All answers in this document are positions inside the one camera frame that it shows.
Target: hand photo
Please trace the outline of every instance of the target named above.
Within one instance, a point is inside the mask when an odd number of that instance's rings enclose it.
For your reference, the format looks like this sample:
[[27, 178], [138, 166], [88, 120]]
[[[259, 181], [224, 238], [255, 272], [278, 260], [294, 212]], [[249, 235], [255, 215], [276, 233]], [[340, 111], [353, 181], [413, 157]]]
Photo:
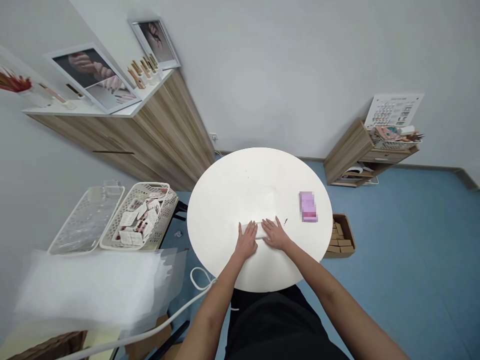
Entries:
[[141, 101], [95, 44], [45, 56], [107, 114]]
[[153, 54], [162, 70], [180, 66], [169, 35], [160, 19], [131, 22], [130, 25], [145, 54], [147, 56]]

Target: floor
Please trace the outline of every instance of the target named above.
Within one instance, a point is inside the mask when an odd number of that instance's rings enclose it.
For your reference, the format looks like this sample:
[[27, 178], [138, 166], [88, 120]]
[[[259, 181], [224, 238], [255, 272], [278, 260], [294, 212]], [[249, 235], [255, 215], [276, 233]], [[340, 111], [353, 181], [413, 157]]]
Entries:
[[[325, 184], [321, 163], [307, 162]], [[390, 169], [380, 184], [358, 189], [328, 186], [334, 213], [348, 216], [357, 244], [345, 259], [322, 265], [412, 359], [480, 358], [480, 192], [467, 191], [449, 172]], [[188, 203], [189, 192], [179, 192]], [[180, 230], [181, 238], [173, 236]], [[198, 291], [189, 276], [202, 266], [190, 245], [187, 223], [174, 219], [163, 248], [190, 248], [175, 312]], [[351, 355], [315, 294], [298, 286], [331, 339]], [[200, 302], [174, 321], [193, 319]], [[216, 359], [223, 359], [229, 313]]]

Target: person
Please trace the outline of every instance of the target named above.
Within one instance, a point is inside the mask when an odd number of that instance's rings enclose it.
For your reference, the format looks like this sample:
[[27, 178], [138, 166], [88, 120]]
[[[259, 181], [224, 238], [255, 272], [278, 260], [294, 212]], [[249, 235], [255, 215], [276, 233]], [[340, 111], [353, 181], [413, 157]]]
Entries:
[[[283, 251], [320, 300], [354, 359], [408, 359], [400, 347], [360, 307], [349, 292], [276, 224], [263, 220], [263, 240]], [[348, 359], [332, 342], [320, 318], [294, 285], [268, 293], [234, 289], [244, 262], [257, 250], [258, 225], [244, 233], [238, 224], [235, 251], [207, 293], [175, 360], [214, 359], [231, 302], [225, 359]]]

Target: black pants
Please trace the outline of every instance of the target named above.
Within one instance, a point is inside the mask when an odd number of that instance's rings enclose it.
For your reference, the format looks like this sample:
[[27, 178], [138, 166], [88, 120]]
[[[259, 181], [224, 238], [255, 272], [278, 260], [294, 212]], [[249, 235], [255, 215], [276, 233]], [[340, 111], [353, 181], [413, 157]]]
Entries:
[[[313, 316], [315, 316], [320, 323], [321, 320], [315, 310], [310, 306], [305, 296], [300, 291], [297, 285], [287, 287], [285, 289], [276, 291], [279, 294], [282, 294], [286, 298], [289, 298], [293, 302], [299, 304], [308, 310]], [[230, 337], [230, 331], [235, 326], [239, 316], [252, 304], [256, 303], [258, 300], [271, 294], [271, 292], [248, 292], [238, 289], [233, 289], [233, 294], [231, 296], [230, 304], [232, 309], [239, 309], [238, 311], [230, 311], [230, 324], [228, 325], [228, 338]]]

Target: hand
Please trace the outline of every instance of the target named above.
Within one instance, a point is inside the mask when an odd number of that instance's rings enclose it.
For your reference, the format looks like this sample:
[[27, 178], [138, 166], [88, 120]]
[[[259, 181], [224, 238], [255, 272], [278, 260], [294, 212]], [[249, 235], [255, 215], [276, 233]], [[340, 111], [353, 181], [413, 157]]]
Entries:
[[125, 104], [128, 102], [131, 102], [132, 100], [135, 100], [137, 97], [133, 95], [132, 93], [128, 93], [125, 95], [115, 95], [117, 97], [116, 102], [119, 104]]
[[255, 235], [257, 235], [257, 229], [259, 226], [250, 221], [245, 229], [245, 233], [242, 234], [242, 225], [238, 223], [238, 240], [236, 241], [236, 247], [233, 254], [237, 254], [243, 261], [247, 260], [257, 251], [259, 245], [255, 241]]
[[275, 216], [276, 223], [268, 219], [263, 219], [261, 222], [261, 227], [267, 233], [269, 238], [264, 237], [263, 241], [265, 241], [268, 245], [270, 245], [274, 249], [285, 251], [285, 247], [292, 242], [289, 238], [287, 233], [285, 232], [282, 224], [280, 224], [280, 220], [277, 216]]
[[100, 62], [94, 62], [93, 66], [95, 67], [96, 72], [100, 75], [101, 79], [108, 79], [115, 75], [112, 69], [103, 66]]
[[70, 65], [82, 74], [92, 74], [96, 72], [94, 63], [90, 57], [84, 52], [76, 52], [68, 55]]
[[101, 83], [101, 86], [107, 90], [111, 90], [113, 94], [118, 89], [125, 89], [125, 84], [120, 80], [118, 76], [109, 77], [107, 80]]

